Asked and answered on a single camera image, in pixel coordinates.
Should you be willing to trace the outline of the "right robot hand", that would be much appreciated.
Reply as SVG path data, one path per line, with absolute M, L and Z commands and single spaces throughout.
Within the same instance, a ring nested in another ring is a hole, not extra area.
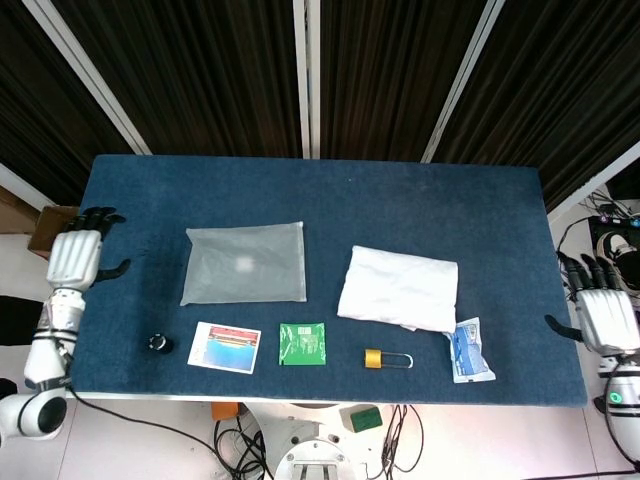
M 561 324 L 547 314 L 549 328 L 563 338 L 582 343 L 602 357 L 639 352 L 639 326 L 631 299 L 613 266 L 600 256 L 583 254 L 580 260 L 557 253 L 568 282 L 579 326 Z

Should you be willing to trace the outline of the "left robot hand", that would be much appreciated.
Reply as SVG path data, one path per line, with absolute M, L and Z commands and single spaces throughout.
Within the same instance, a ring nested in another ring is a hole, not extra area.
M 46 276 L 49 286 L 86 292 L 95 283 L 124 275 L 130 259 L 111 269 L 100 269 L 99 264 L 106 236 L 115 224 L 125 222 L 114 207 L 90 207 L 71 219 L 52 246 Z

